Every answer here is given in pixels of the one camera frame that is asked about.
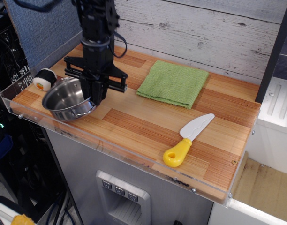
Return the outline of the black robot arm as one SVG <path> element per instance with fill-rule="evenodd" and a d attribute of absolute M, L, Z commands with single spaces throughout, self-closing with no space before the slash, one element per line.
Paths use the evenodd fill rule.
<path fill-rule="evenodd" d="M 113 63 L 114 38 L 124 39 L 116 32 L 120 17 L 112 0 L 76 0 L 74 5 L 82 27 L 83 56 L 65 57 L 65 74 L 77 78 L 84 98 L 99 106 L 108 89 L 127 89 L 128 75 Z"/>

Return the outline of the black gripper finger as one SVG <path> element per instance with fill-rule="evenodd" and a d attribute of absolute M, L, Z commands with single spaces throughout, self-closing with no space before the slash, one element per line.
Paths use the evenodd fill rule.
<path fill-rule="evenodd" d="M 107 90 L 107 82 L 95 81 L 91 84 L 91 100 L 96 106 L 106 98 Z"/>
<path fill-rule="evenodd" d="M 81 76 L 80 84 L 84 99 L 92 100 L 92 79 L 85 76 Z"/>

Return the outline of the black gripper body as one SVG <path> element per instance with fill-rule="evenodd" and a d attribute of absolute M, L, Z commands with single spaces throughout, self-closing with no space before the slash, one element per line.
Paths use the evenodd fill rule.
<path fill-rule="evenodd" d="M 65 74 L 77 79 L 85 79 L 87 83 L 102 82 L 108 88 L 125 92 L 127 90 L 126 79 L 128 75 L 118 69 L 113 59 L 114 40 L 94 42 L 87 39 L 81 40 L 83 57 L 66 56 Z"/>

